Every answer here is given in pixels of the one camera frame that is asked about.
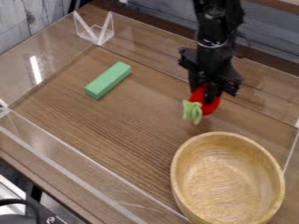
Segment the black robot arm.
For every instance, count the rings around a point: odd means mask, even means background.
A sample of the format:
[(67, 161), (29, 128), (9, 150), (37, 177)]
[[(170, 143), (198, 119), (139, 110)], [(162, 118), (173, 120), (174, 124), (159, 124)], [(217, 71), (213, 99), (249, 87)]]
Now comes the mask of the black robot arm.
[(224, 93), (236, 96), (244, 82), (233, 58), (245, 11), (241, 0), (193, 0), (193, 6), (197, 47), (181, 48), (179, 65), (189, 71), (192, 91), (205, 86), (204, 101), (213, 104)]

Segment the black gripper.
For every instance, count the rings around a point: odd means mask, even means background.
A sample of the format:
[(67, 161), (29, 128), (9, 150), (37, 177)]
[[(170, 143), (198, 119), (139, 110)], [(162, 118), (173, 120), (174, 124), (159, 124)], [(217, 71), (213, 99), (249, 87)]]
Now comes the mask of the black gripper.
[(206, 83), (205, 101), (213, 104), (222, 93), (236, 96), (244, 77), (233, 66), (233, 51), (229, 47), (182, 47), (179, 65), (189, 71), (192, 92)]

